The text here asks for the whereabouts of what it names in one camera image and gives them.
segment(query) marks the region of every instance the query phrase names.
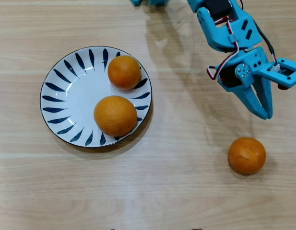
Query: white plate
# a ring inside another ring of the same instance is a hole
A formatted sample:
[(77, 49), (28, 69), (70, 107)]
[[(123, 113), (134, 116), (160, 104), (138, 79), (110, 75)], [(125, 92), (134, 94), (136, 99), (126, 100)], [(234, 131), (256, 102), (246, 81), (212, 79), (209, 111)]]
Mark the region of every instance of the white plate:
[[(115, 88), (107, 68), (119, 55), (129, 54), (112, 47), (87, 47), (67, 55), (51, 69), (42, 85), (40, 108), (45, 123), (57, 137), (76, 146), (95, 148), (115, 144), (141, 125), (152, 101), (150, 79), (138, 62), (142, 81), (130, 91)], [(136, 128), (121, 138), (103, 134), (94, 120), (96, 104), (111, 95), (127, 98), (137, 109)]]

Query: wooden table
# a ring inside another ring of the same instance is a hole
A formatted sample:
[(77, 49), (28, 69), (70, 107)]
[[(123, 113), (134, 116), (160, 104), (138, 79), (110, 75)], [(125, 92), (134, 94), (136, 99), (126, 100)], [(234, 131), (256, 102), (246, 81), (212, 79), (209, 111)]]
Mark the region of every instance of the wooden table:
[[(296, 61), (296, 0), (244, 4)], [(59, 59), (99, 45), (145, 66), (154, 104), (133, 137), (86, 150), (52, 135), (39, 94)], [(296, 87), (274, 84), (261, 120), (207, 76), (224, 57), (186, 0), (0, 0), (0, 230), (296, 230)], [(256, 175), (228, 166), (241, 136), (268, 152)]]

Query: orange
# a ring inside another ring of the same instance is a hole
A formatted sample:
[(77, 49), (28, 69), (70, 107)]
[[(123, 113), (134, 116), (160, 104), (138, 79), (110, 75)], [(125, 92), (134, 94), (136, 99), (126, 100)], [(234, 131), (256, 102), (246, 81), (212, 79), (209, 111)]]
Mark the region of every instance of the orange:
[(94, 110), (95, 122), (100, 130), (112, 137), (122, 137), (137, 125), (135, 106), (119, 96), (103, 98)]
[(138, 62), (130, 56), (118, 56), (108, 66), (110, 82), (122, 90), (133, 89), (142, 79)]
[(234, 169), (243, 174), (255, 174), (266, 160), (264, 146), (254, 138), (239, 138), (229, 149), (229, 160)]

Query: blue robotic arm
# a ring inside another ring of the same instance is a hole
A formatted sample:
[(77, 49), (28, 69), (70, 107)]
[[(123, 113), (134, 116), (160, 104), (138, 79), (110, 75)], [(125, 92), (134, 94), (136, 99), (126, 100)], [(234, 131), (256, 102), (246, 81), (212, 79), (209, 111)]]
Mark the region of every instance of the blue robotic arm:
[[(165, 5), (168, 0), (150, 0), (151, 5)], [(220, 52), (233, 52), (219, 66), (208, 67), (213, 80), (233, 92), (256, 116), (272, 118), (271, 82), (285, 90), (296, 85), (296, 63), (276, 60), (268, 39), (236, 0), (187, 0), (197, 14), (209, 46)], [(266, 41), (273, 56), (269, 62), (263, 48), (254, 45)]]

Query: plate rim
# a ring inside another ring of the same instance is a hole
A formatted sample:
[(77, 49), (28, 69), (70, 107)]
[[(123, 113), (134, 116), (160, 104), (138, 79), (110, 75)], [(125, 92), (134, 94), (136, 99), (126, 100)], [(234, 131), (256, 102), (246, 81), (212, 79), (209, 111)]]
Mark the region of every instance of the plate rim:
[(70, 142), (68, 142), (68, 141), (66, 141), (66, 140), (64, 140), (64, 139), (62, 139), (60, 136), (58, 136), (49, 126), (48, 126), (48, 124), (47, 124), (47, 122), (46, 122), (46, 120), (45, 120), (45, 118), (44, 118), (44, 116), (43, 116), (43, 113), (42, 113), (42, 108), (41, 108), (41, 94), (42, 94), (42, 89), (43, 89), (43, 87), (44, 87), (44, 84), (45, 84), (45, 82), (46, 82), (46, 79), (47, 79), (47, 77), (48, 77), (48, 75), (50, 74), (50, 72), (52, 71), (52, 69), (54, 69), (54, 67), (58, 64), (58, 63), (60, 63), (65, 57), (67, 57), (67, 56), (69, 56), (70, 54), (73, 54), (73, 53), (75, 53), (75, 52), (77, 52), (77, 51), (80, 51), (80, 50), (83, 50), (83, 49), (87, 49), (87, 48), (93, 48), (93, 47), (104, 47), (104, 48), (112, 48), (112, 49), (116, 49), (116, 50), (119, 50), (119, 51), (122, 51), (122, 52), (124, 52), (124, 53), (126, 53), (126, 54), (128, 54), (129, 56), (131, 56), (132, 58), (134, 58), (136, 61), (138, 61), (135, 57), (133, 57), (131, 54), (129, 54), (128, 52), (125, 52), (124, 50), (122, 50), (122, 49), (118, 49), (118, 48), (115, 48), (115, 47), (112, 47), (112, 46), (87, 46), (87, 47), (83, 47), (83, 48), (80, 48), (80, 49), (77, 49), (77, 50), (74, 50), (74, 51), (72, 51), (71, 53), (69, 53), (69, 54), (67, 54), (66, 56), (64, 56), (62, 59), (60, 59), (58, 62), (56, 62), (54, 65), (53, 65), (53, 67), (49, 70), (49, 72), (47, 73), (47, 75), (46, 75), (46, 77), (45, 77), (45, 79), (44, 79), (44, 81), (43, 81), (43, 83), (42, 83), (42, 86), (41, 86), (41, 90), (40, 90), (40, 96), (39, 96), (39, 107), (40, 107), (40, 112), (41, 112), (41, 115), (42, 115), (42, 118), (43, 118), (43, 120), (44, 120), (44, 122), (46, 123), (46, 125), (47, 125), (47, 127), (49, 128), (49, 130), (56, 136), (56, 137), (58, 137), (60, 140), (62, 140), (62, 141), (64, 141), (64, 142), (66, 142), (67, 144), (70, 144), (70, 145), (72, 145), (72, 146), (76, 146), (76, 147), (79, 147), (79, 148), (85, 148), (85, 149), (99, 149), (99, 148), (105, 148), (105, 147), (108, 147), (108, 146), (112, 146), (112, 145), (115, 145), (115, 144), (118, 144), (119, 142), (121, 142), (121, 141), (123, 141), (123, 140), (125, 140), (125, 139), (127, 139), (128, 137), (130, 137), (131, 135), (133, 135), (134, 134), (134, 132), (136, 132), (136, 130), (138, 130), (138, 128), (143, 124), (143, 122), (146, 120), (146, 118), (147, 118), (147, 116), (148, 116), (148, 114), (149, 114), (149, 112), (150, 112), (150, 109), (151, 109), (151, 105), (152, 105), (152, 101), (153, 101), (153, 92), (152, 92), (152, 84), (151, 84), (151, 80), (150, 80), (150, 77), (149, 77), (149, 74), (148, 74), (148, 72), (146, 71), (146, 69), (144, 68), (144, 66), (138, 61), (138, 63), (142, 66), (142, 68), (143, 68), (143, 70), (146, 72), (146, 74), (147, 74), (147, 77), (148, 77), (148, 80), (149, 80), (149, 83), (150, 83), (150, 89), (151, 89), (151, 100), (150, 100), (150, 104), (149, 104), (149, 108), (148, 108), (148, 111), (147, 111), (147, 114), (146, 114), (146, 116), (142, 119), (142, 122), (131, 132), (131, 133), (129, 133), (125, 138), (123, 138), (123, 139), (120, 139), (120, 140), (117, 140), (116, 142), (114, 142), (114, 143), (111, 143), (111, 144), (108, 144), (108, 145), (103, 145), (103, 146), (95, 146), (95, 147), (89, 147), (89, 146), (81, 146), (81, 145), (76, 145), (76, 144), (73, 144), (73, 143), (70, 143)]

